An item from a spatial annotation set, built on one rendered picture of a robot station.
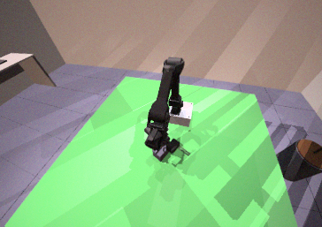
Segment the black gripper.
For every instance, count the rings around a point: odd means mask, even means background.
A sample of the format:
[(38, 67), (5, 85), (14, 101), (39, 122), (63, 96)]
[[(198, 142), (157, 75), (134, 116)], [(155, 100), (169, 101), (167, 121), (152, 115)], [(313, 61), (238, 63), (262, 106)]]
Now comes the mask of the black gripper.
[[(160, 144), (161, 147), (164, 147), (166, 145), (166, 150), (168, 150), (170, 153), (174, 153), (174, 151), (180, 146), (180, 143), (176, 140), (176, 139), (172, 139), (170, 141), (170, 137), (168, 136), (169, 129), (167, 128), (166, 132), (163, 133), (163, 142)], [(148, 128), (147, 126), (144, 129), (144, 132), (147, 133), (149, 135), (150, 133), (150, 128)]]

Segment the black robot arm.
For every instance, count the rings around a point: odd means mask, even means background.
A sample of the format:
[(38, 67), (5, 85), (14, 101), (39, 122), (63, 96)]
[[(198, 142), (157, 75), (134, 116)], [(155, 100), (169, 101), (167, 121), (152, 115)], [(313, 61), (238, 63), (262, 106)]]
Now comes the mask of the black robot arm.
[[(150, 132), (144, 145), (149, 149), (159, 150), (161, 148), (163, 133), (169, 125), (170, 113), (180, 115), (184, 105), (180, 96), (180, 74), (184, 66), (185, 61), (182, 58), (168, 57), (168, 60), (164, 61), (157, 99), (152, 103), (148, 115), (147, 127), (150, 128)], [(172, 94), (169, 98), (170, 92)], [(171, 112), (169, 112), (168, 104), (172, 106)], [(154, 122), (151, 123), (151, 120)]]

